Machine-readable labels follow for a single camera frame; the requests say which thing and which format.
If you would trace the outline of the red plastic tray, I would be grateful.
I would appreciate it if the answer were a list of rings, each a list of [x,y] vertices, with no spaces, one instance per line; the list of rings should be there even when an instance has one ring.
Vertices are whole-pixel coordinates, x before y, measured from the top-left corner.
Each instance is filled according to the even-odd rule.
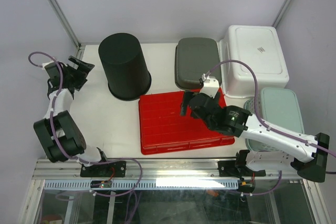
[[[147,94],[139,99],[140,146],[143,155],[227,146],[233,136],[210,131],[191,109],[181,116],[184,91]]]

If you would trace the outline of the dark grey plastic tray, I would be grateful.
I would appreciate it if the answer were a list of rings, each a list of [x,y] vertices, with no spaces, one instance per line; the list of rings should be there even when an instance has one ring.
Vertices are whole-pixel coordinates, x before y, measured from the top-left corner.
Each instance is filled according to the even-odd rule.
[[[175,47],[175,84],[182,90],[199,89],[202,74],[219,62],[215,40],[203,37],[182,38]]]

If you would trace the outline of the black round plastic bin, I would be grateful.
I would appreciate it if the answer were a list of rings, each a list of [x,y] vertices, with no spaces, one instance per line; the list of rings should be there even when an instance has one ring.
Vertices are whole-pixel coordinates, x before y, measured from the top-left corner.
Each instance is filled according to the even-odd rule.
[[[113,96],[133,101],[148,92],[152,78],[141,44],[134,35],[108,36],[100,43],[98,54]]]

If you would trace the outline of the teal perforated plastic basket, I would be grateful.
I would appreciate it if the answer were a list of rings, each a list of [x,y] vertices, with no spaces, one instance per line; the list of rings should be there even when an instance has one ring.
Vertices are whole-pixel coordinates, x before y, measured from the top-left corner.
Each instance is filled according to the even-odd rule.
[[[279,127],[305,132],[296,94],[289,89],[263,88],[258,97],[261,118]]]

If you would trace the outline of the large white plastic tub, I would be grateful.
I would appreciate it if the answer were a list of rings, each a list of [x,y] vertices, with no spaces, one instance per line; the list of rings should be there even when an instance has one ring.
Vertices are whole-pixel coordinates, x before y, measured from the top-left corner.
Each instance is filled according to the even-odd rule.
[[[238,60],[253,70],[259,90],[287,85],[289,74],[274,27],[231,25],[218,45],[221,61]],[[229,62],[221,65],[221,71],[224,95],[235,99],[254,96],[254,80],[245,66]]]

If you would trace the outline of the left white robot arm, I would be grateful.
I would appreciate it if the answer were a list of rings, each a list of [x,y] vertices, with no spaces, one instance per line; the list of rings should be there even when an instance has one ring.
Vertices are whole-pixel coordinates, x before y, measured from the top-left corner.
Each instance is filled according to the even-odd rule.
[[[55,59],[40,65],[49,76],[47,81],[49,106],[43,119],[35,122],[33,128],[51,162],[74,159],[86,167],[91,166],[97,175],[104,176],[110,170],[110,163],[104,152],[98,147],[86,144],[83,134],[70,115],[75,92],[80,91],[87,82],[87,76],[95,66],[73,56],[68,60],[77,67]]]

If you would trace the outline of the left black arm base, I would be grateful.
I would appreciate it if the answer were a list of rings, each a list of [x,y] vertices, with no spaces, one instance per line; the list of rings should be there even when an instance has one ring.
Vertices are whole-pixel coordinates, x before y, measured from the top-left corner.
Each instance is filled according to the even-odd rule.
[[[90,163],[90,164],[82,164],[80,170],[80,177],[84,178],[93,178],[93,177],[101,177],[101,178],[123,178],[125,177],[126,172],[126,161],[117,161],[109,164],[105,164],[107,159],[105,157],[99,162],[99,164]]]

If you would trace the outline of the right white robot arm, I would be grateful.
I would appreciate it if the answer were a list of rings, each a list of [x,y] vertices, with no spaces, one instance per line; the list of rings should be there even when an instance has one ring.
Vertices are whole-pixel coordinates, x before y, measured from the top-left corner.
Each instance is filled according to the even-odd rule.
[[[200,92],[187,91],[183,94],[182,116],[186,115],[187,109],[191,109],[192,116],[202,120],[210,131],[224,136],[248,138],[276,148],[275,152],[239,151],[235,161],[238,174],[288,169],[312,182],[325,181],[329,135],[305,135],[281,127],[266,126],[250,111],[235,105],[221,107],[216,98]]]

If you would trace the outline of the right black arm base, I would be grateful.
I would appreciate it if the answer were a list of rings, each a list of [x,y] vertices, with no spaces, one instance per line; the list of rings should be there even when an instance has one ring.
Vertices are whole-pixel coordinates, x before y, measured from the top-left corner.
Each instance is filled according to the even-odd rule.
[[[220,177],[236,177],[236,178],[245,178],[245,177],[265,177],[265,170],[252,171],[247,167],[236,167],[235,161],[218,161],[218,172]]]

